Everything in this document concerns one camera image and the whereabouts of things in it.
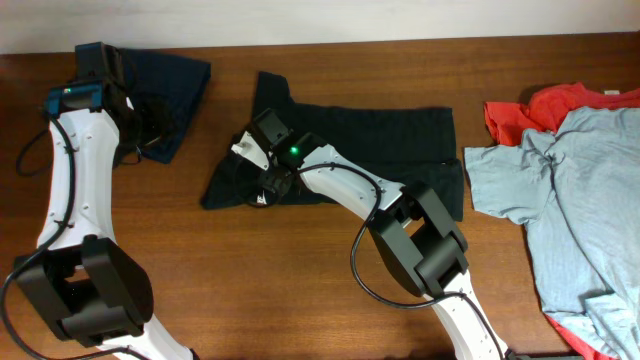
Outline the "dark green t-shirt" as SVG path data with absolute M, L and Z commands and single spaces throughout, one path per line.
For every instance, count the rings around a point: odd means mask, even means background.
M 454 220 L 463 219 L 464 175 L 451 108 L 353 109 L 298 103 L 285 77 L 261 71 L 252 114 L 267 109 L 294 132 L 320 136 L 377 176 L 406 185 L 426 184 Z

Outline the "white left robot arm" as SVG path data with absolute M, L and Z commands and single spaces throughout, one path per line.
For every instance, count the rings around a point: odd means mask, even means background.
M 193 359 L 154 314 L 144 269 L 117 244 L 112 169 L 122 124 L 135 116 L 104 81 L 54 88 L 45 102 L 53 142 L 48 215 L 15 281 L 49 330 L 120 359 Z

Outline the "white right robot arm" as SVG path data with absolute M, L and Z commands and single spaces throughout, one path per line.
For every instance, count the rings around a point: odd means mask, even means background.
M 434 310 L 457 358 L 509 357 L 474 292 L 468 243 L 433 189 L 377 176 L 313 134 L 257 135 L 247 157 L 279 171 L 280 184 L 298 179 L 360 217 L 386 269 L 417 297 L 408 307 Z

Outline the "folded navy blue garment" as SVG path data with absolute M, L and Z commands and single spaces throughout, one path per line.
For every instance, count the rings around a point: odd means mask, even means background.
M 129 98 L 162 97 L 170 107 L 174 134 L 159 146 L 141 150 L 144 157 L 169 164 L 182 145 L 203 100 L 212 65 L 151 50 L 124 49 L 122 55 Z

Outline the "red garment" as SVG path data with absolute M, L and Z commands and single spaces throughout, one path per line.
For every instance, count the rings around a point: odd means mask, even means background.
M 596 92 L 582 83 L 560 84 L 535 92 L 528 104 L 486 102 L 484 119 L 499 145 L 517 146 L 528 129 L 557 132 L 569 112 L 582 107 L 617 110 L 639 107 L 639 89 Z

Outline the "light blue-grey t-shirt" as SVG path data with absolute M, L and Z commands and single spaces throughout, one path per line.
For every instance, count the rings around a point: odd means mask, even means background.
M 638 109 L 583 107 L 464 162 L 474 209 L 525 227 L 542 312 L 603 355 L 638 358 Z

